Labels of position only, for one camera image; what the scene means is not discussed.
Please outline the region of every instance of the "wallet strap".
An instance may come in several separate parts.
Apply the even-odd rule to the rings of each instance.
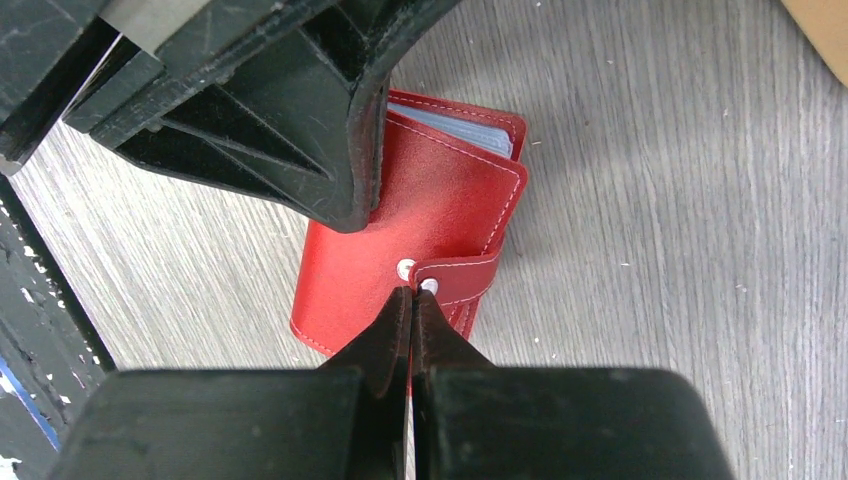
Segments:
[[[439,282],[436,299],[442,308],[476,300],[492,286],[500,253],[497,245],[494,252],[485,255],[418,262],[410,270],[409,286],[417,288],[425,279],[435,279]]]

